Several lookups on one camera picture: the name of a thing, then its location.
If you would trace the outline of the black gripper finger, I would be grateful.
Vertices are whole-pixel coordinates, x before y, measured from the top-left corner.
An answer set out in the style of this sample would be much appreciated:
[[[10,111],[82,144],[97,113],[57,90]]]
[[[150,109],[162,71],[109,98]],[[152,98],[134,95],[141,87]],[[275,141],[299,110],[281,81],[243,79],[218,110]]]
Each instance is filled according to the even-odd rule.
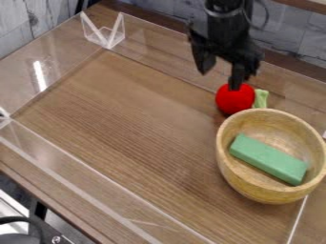
[[[194,38],[190,39],[190,51],[196,69],[201,75],[205,75],[214,66],[214,54],[209,50],[209,46]]]
[[[240,63],[233,63],[231,65],[231,77],[228,79],[228,88],[231,91],[237,91],[240,89],[244,74],[244,66]]]

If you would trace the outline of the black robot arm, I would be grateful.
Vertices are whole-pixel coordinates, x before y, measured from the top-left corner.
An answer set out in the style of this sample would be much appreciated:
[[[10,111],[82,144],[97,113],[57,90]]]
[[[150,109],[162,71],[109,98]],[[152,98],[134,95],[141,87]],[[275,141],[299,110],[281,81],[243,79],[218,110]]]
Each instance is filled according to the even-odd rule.
[[[257,73],[263,50],[251,37],[253,0],[204,0],[202,15],[192,16],[186,38],[198,73],[214,67],[216,58],[231,64],[228,89],[233,92]]]

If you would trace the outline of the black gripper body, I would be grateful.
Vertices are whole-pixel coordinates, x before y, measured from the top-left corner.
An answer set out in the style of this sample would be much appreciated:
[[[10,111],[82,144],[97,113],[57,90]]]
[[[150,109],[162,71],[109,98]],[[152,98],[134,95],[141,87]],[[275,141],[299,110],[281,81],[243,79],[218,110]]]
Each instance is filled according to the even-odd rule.
[[[259,62],[263,59],[263,51],[247,33],[232,37],[225,42],[220,42],[200,35],[193,29],[193,24],[189,24],[186,36],[189,43],[190,39],[194,38],[209,46],[214,58],[221,58],[231,64],[240,63],[244,66],[244,80],[256,75]]]

